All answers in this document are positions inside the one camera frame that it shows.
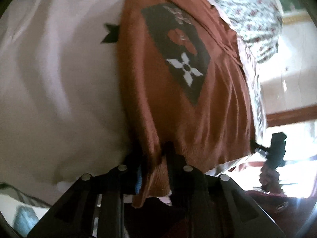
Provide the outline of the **person's right hand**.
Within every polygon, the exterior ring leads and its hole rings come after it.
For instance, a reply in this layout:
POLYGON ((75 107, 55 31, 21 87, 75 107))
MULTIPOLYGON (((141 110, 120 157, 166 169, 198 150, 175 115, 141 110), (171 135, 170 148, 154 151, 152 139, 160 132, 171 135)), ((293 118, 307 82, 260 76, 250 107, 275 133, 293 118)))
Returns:
POLYGON ((284 191, 279 184, 280 174, 272 170, 266 163, 261 167, 260 184, 263 191, 275 194, 283 194, 284 191))

